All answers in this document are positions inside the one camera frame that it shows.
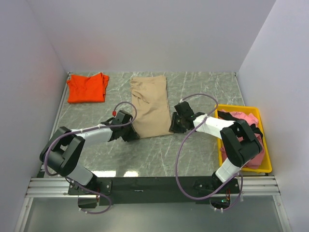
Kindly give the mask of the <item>beige t shirt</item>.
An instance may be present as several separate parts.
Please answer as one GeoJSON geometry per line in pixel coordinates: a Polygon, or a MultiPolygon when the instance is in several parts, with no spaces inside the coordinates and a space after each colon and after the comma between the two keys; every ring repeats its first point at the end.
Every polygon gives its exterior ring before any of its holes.
{"type": "Polygon", "coordinates": [[[166,77],[133,77],[130,92],[137,109],[133,127],[140,138],[172,135],[166,77]]]}

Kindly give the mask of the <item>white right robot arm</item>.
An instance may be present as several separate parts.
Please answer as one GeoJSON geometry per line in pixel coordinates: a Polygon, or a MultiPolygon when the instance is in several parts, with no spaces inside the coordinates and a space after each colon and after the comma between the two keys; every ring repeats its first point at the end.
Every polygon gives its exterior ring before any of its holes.
{"type": "Polygon", "coordinates": [[[174,108],[170,132],[202,132],[222,141],[226,159],[207,184],[218,193],[224,192],[229,187],[228,179],[263,150],[254,128],[244,119],[231,116],[215,118],[202,112],[194,113],[186,101],[178,103],[174,108]]]}

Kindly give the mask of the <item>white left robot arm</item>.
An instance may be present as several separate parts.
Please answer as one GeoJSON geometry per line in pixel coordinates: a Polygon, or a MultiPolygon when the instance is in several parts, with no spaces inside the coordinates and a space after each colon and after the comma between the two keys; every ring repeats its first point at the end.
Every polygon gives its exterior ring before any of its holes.
{"type": "Polygon", "coordinates": [[[112,118],[91,128],[70,130],[60,127],[41,152],[40,160],[46,169],[78,182],[81,191],[91,194],[97,187],[96,175],[79,163],[82,150],[119,138],[125,142],[138,140],[140,137],[131,123],[133,119],[130,113],[120,110],[114,112],[112,118]]]}

